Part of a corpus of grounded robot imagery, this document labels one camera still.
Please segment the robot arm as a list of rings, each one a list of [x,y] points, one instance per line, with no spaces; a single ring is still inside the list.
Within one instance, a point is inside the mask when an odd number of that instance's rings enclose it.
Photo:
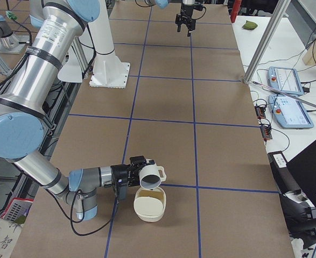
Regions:
[[[139,4],[138,1],[135,1],[136,5],[141,8],[150,8],[157,5],[159,8],[164,9],[166,8],[171,1],[168,0],[155,0],[155,1],[143,1],[143,4]],[[206,11],[207,8],[204,6],[203,1],[180,1],[180,11],[176,14],[175,17],[175,24],[177,26],[177,32],[181,32],[182,25],[187,27],[187,37],[191,36],[191,33],[195,30],[196,21],[201,19]],[[203,11],[203,14],[199,18],[193,18],[193,12],[195,11]]]
[[[31,23],[39,32],[0,95],[0,157],[64,200],[80,221],[96,216],[98,188],[112,187],[116,199],[123,200],[128,187],[139,185],[139,173],[148,165],[138,156],[129,165],[78,169],[64,176],[38,150],[44,139],[43,103],[62,61],[73,41],[100,16],[99,1],[31,1]]]

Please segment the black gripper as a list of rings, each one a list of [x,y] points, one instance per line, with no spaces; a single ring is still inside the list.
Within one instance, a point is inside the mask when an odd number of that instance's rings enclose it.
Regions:
[[[111,185],[117,200],[124,200],[128,187],[139,185],[139,172],[148,164],[144,156],[130,158],[129,164],[111,166]]]
[[[192,30],[195,30],[196,20],[192,18],[193,9],[182,9],[176,14],[175,24],[177,25],[177,33],[181,32],[181,25],[185,24],[188,32],[187,37],[191,37]]]

